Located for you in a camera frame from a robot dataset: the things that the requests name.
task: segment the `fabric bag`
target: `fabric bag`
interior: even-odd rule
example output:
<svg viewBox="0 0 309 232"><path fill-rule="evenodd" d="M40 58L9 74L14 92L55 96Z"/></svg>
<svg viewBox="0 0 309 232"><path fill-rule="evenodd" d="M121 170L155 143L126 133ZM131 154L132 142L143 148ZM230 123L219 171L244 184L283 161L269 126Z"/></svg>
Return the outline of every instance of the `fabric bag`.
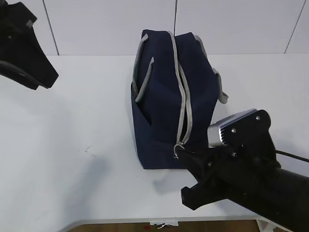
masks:
<svg viewBox="0 0 309 232"><path fill-rule="evenodd" d="M144 169L182 169L175 146L208 147L221 77L199 37L144 30L135 59L131 103L138 157Z"/></svg>

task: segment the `white tabletop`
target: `white tabletop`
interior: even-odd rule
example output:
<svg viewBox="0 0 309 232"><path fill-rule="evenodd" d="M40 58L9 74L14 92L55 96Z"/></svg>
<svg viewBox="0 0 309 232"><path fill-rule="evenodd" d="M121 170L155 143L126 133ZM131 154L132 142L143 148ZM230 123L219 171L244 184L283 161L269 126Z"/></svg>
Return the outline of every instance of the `white tabletop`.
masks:
<svg viewBox="0 0 309 232"><path fill-rule="evenodd" d="M0 231L57 232L83 223L247 219L224 200L191 211L185 170L143 170L135 152L132 56L49 57L60 74L33 91L0 78ZM230 96L214 121L250 108L272 118L277 149L309 156L309 55L216 55ZM309 175L307 164L279 159Z"/></svg>

